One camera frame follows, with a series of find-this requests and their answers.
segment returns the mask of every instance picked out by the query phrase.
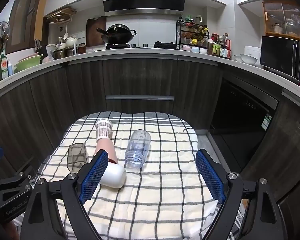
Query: black pan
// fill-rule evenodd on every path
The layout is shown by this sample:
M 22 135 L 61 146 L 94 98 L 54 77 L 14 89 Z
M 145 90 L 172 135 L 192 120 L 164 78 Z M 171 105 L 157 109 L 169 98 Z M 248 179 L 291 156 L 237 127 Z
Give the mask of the black pan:
M 132 40 L 134 35 L 137 35 L 135 30 L 130 30 L 128 26 L 123 24 L 112 25 L 107 31 L 97 28 L 97 32 L 103 34 L 101 38 L 108 44 L 126 44 Z

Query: white cloth with black grid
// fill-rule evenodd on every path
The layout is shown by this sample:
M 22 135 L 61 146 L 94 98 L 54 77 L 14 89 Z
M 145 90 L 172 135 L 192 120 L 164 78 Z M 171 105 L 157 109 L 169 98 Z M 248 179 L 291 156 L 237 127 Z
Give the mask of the white cloth with black grid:
M 182 119 L 162 113 L 122 114 L 101 112 L 83 117 L 66 131 L 60 146 L 38 170 L 37 178 L 61 180 L 68 173 L 67 151 L 84 143 L 88 161 L 96 147 L 95 123 L 106 118 L 112 124 L 112 141 L 119 165 L 131 134 L 138 129 L 151 135 L 151 144 L 142 170 L 127 168 L 125 185 L 114 189 L 99 185 L 84 207 L 103 239 L 202 239 L 218 211 L 195 165 L 198 139 Z M 62 200 L 59 213 L 69 239 L 76 239 Z M 21 226 L 23 215 L 15 219 Z M 232 232 L 239 227 L 237 219 Z

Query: wok handle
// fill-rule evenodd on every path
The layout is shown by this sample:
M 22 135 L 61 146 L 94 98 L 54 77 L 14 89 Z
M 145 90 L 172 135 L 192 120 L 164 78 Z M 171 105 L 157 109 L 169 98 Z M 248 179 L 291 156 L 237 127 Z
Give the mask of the wok handle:
M 108 35 L 108 33 L 107 33 L 105 30 L 103 30 L 103 29 L 96 28 L 96 31 L 97 31 L 98 33 L 102 33 L 102 34 L 104 34 L 104 35 Z

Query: gray floor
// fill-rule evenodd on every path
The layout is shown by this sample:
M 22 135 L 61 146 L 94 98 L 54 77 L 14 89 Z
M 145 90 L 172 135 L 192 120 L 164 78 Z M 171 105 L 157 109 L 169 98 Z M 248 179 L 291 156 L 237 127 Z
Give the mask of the gray floor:
M 206 135 L 198 135 L 198 150 L 205 149 L 207 153 L 209 153 L 212 160 L 214 160 L 216 163 L 220 163 L 208 137 Z

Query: microwave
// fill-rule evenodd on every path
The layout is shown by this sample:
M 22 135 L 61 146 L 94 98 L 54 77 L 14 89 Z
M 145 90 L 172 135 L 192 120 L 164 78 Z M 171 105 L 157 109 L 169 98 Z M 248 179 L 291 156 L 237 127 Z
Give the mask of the microwave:
M 260 65 L 300 84 L 300 41 L 262 36 Z

